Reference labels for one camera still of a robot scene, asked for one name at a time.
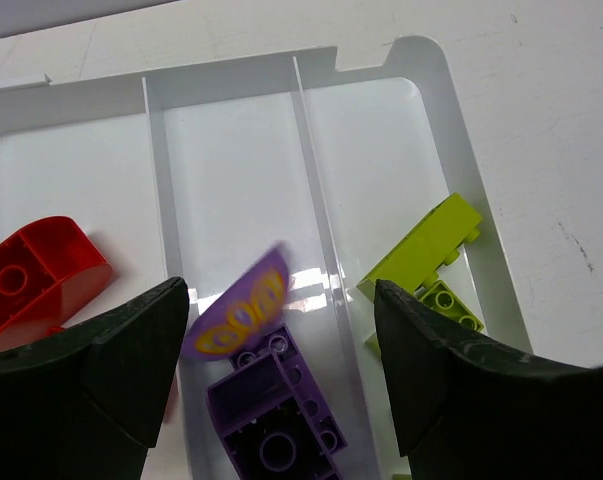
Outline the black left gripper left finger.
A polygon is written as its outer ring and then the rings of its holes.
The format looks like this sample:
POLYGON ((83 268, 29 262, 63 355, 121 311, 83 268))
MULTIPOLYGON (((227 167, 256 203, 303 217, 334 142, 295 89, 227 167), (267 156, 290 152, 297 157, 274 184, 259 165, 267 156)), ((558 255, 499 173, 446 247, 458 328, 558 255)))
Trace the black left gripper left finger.
POLYGON ((0 353, 0 479, 138 479, 185 334, 187 284, 0 353))

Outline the purple 2x3 brick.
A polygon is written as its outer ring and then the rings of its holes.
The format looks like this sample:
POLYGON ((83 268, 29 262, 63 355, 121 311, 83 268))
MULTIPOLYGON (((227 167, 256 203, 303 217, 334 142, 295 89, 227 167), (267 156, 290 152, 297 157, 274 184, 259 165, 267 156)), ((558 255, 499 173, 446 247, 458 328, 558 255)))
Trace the purple 2x3 brick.
POLYGON ((255 346, 282 320, 289 285, 285 246, 279 242, 197 317, 184 337, 181 356, 211 362, 255 346))

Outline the lime 2x4 brick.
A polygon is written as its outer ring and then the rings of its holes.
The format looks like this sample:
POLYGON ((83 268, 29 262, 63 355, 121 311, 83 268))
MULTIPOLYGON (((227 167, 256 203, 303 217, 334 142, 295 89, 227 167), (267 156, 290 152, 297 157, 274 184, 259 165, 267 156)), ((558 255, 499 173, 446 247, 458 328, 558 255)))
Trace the lime 2x4 brick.
POLYGON ((482 215, 460 194, 453 193, 433 208, 357 284, 370 301, 375 284, 394 282, 410 294, 430 288, 438 269, 460 256, 459 249, 480 236, 482 215))

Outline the lime 2x2 brick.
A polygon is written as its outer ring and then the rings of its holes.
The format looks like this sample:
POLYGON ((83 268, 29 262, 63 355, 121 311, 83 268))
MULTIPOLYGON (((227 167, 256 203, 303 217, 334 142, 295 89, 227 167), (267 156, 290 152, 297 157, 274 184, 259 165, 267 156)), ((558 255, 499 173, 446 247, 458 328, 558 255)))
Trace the lime 2x2 brick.
MULTIPOLYGON (((482 332, 485 328, 481 320, 473 314, 445 282, 439 279, 437 274, 434 274, 431 278, 426 276, 425 280, 419 280, 418 276, 415 277, 416 279, 406 278, 398 280, 397 284, 401 287, 407 287, 406 290, 410 294, 416 293, 417 300, 426 307, 473 331, 482 332)), ((375 283, 372 280, 362 280, 357 284, 357 288, 368 300, 374 300, 375 283)), ((381 349, 376 333, 372 333, 365 340, 365 345, 378 360, 381 359, 381 349)))

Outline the red flower brick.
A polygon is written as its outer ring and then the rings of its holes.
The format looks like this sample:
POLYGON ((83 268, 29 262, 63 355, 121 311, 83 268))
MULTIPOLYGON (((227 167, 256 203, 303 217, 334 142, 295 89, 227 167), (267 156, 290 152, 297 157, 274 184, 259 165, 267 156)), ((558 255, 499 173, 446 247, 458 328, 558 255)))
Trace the red flower brick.
POLYGON ((108 260, 67 216, 14 232, 0 243, 0 352, 59 330, 112 275, 108 260))

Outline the red 2x4 brick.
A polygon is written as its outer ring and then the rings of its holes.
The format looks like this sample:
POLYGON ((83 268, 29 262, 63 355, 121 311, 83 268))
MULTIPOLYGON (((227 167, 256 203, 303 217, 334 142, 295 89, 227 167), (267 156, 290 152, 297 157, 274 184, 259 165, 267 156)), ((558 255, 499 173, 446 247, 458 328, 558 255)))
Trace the red 2x4 brick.
POLYGON ((177 408, 178 400, 179 400, 178 380, 177 380, 177 375, 174 375, 173 379, 172 379, 171 387, 170 387, 168 400, 166 403, 165 412, 163 415, 162 422, 164 424, 169 424, 172 422, 172 419, 174 417, 174 412, 177 408))

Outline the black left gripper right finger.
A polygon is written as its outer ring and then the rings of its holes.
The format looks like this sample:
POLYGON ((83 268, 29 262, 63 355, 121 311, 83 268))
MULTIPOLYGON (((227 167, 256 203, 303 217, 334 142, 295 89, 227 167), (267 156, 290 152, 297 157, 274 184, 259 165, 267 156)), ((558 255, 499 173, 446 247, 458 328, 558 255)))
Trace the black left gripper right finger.
POLYGON ((603 366, 505 345, 395 283, 374 319, 400 454, 416 479, 603 479, 603 366))

